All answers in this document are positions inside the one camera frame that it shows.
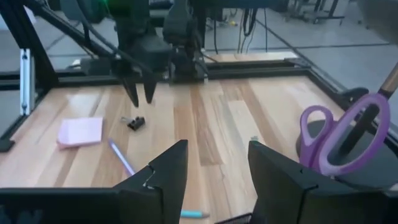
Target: pen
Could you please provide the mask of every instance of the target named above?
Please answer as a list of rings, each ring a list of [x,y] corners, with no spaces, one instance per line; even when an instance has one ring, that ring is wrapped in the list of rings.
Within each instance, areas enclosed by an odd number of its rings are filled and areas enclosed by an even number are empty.
[[[109,146],[111,146],[111,148],[113,149],[114,153],[116,153],[116,155],[122,161],[124,168],[126,168],[126,170],[129,172],[130,175],[134,175],[135,174],[134,170],[130,166],[127,159],[122,155],[122,153],[120,152],[118,146],[114,143],[114,141],[112,139],[109,139],[108,143],[109,143]]]
[[[119,150],[118,146],[112,139],[108,139],[109,146],[112,148],[114,153],[119,157],[119,159],[122,161],[123,166],[126,168],[126,170],[129,172],[130,175],[134,175],[135,172],[130,166],[129,162],[127,159],[122,155],[121,151]],[[207,218],[209,217],[208,213],[204,213],[201,211],[194,211],[194,210],[182,210],[181,211],[181,217],[182,218]]]
[[[209,217],[209,213],[205,213],[202,211],[196,210],[182,210],[181,218],[207,218]]]

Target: black metal frame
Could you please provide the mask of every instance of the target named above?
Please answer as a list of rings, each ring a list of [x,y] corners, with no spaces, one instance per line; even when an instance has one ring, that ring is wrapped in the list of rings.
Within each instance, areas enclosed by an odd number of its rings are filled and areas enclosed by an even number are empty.
[[[92,42],[88,44],[84,33],[63,21],[52,11],[42,7],[35,0],[2,0],[0,1],[0,13],[2,14],[7,26],[10,28],[14,38],[21,49],[27,48],[33,51],[36,61],[37,86],[39,87],[39,103],[49,92],[51,88],[73,87],[73,86],[98,86],[98,85],[119,85],[116,77],[107,76],[87,76],[81,70],[66,69],[55,71],[50,63],[43,45],[37,36],[36,31],[31,24],[23,6],[27,6],[34,14],[43,17],[56,28],[60,29],[66,35],[70,36],[75,42],[84,45],[100,57],[110,57],[111,53],[102,48],[102,46]],[[208,7],[247,7],[247,1],[244,0],[202,0],[193,2],[195,14],[205,15],[203,13]],[[250,7],[267,7],[264,1],[253,0]],[[198,16],[199,30],[204,36],[206,18]],[[347,97],[343,97],[322,75],[315,73],[309,66],[297,60],[284,60],[279,62],[233,62],[233,63],[208,63],[208,79],[231,79],[231,78],[253,78],[253,77],[308,77],[316,84],[328,97],[330,97],[341,109],[347,110],[350,102]],[[19,73],[0,74],[0,90],[19,89]],[[12,135],[23,123],[27,116],[20,116],[17,121],[1,136],[0,148],[2,145],[9,145]],[[373,122],[370,132],[375,132],[377,123]],[[398,140],[390,133],[386,139],[387,145],[398,155]]]

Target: floor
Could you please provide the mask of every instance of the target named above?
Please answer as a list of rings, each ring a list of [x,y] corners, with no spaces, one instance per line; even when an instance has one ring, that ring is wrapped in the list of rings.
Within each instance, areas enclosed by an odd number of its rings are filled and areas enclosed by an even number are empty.
[[[267,10],[267,42],[266,32],[260,23],[264,23],[264,13],[259,11],[258,22],[249,52],[293,50],[307,59],[318,72],[329,76],[336,86],[352,88],[365,86],[376,91],[383,79],[387,77],[398,58],[398,47],[380,39],[372,30],[358,24],[361,15],[355,3],[340,6],[337,13],[345,13],[342,25],[340,21],[326,21],[320,24],[309,24],[292,19],[288,22],[284,16],[270,9]],[[237,23],[240,15],[233,19]],[[70,22],[82,30],[81,25]],[[103,21],[95,25],[108,40],[117,42],[111,21]],[[38,19],[36,31],[55,68],[65,68],[75,59],[87,57],[84,51],[70,38],[47,22]],[[217,45],[220,52],[234,52],[238,46],[239,28],[224,26],[217,28]],[[0,70],[16,70],[19,67],[19,50],[10,33],[0,31]],[[206,50],[214,53],[213,31],[206,33]],[[9,110],[2,112],[0,117],[0,133],[18,115],[19,94],[0,93],[0,99],[10,101]],[[391,110],[398,113],[398,96],[391,98]],[[398,116],[392,116],[392,122],[398,124]]]
[[[144,101],[143,86],[137,89]],[[327,106],[336,117],[343,113],[306,77],[160,84],[154,102],[139,108],[120,86],[54,89],[15,134],[13,150],[0,154],[0,187],[112,187],[127,175],[108,137],[136,171],[187,139],[183,209],[203,210],[210,217],[180,223],[222,221],[252,211],[256,201],[249,140],[297,161],[297,120],[313,104]],[[86,116],[104,118],[102,143],[59,150],[54,139],[62,120]],[[147,122],[132,132],[119,121],[122,116],[144,116]],[[315,114],[310,120],[320,118]]]

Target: scissor handle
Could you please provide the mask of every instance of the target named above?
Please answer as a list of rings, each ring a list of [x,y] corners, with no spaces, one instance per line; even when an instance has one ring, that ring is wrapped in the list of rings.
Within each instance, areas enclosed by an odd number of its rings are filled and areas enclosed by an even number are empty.
[[[368,148],[365,149],[355,160],[347,164],[340,166],[330,164],[328,162],[328,155],[336,146],[336,143],[345,132],[345,129],[350,125],[351,121],[354,120],[355,116],[361,112],[364,107],[368,107],[372,104],[379,108],[380,123]],[[377,150],[382,146],[384,139],[388,134],[390,116],[390,106],[384,96],[375,93],[367,94],[360,98],[346,111],[337,124],[334,125],[331,133],[323,141],[320,147],[319,155],[320,172],[323,175],[342,175],[355,171],[365,165],[365,163],[367,163],[367,161],[370,160],[375,153],[377,153]]]
[[[315,136],[311,137],[308,131],[308,117],[316,111],[320,111],[325,115],[325,124],[322,130]],[[301,132],[301,148],[300,148],[300,163],[306,167],[313,167],[314,160],[318,154],[318,147],[324,137],[330,132],[333,126],[333,114],[331,111],[320,105],[310,106],[303,111],[300,117],[300,132]]]

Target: wooden tabletop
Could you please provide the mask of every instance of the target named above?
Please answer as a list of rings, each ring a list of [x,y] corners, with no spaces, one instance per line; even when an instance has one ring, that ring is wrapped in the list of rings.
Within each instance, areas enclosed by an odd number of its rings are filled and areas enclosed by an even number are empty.
[[[219,55],[218,60],[276,60],[291,53]],[[142,85],[140,102],[145,102]],[[121,86],[53,89],[15,133],[11,152],[0,154],[0,187],[112,187],[126,178],[108,147],[111,137],[135,170],[188,139],[188,181],[184,209],[203,210],[214,223],[251,212],[256,201],[248,167],[248,142],[260,142],[296,160],[299,117],[310,105],[342,110],[306,77],[253,78],[207,84],[160,84],[151,105],[133,107]],[[59,150],[56,138],[65,118],[103,116],[103,142]],[[133,132],[119,120],[144,116]],[[311,120],[322,119],[320,114]]]

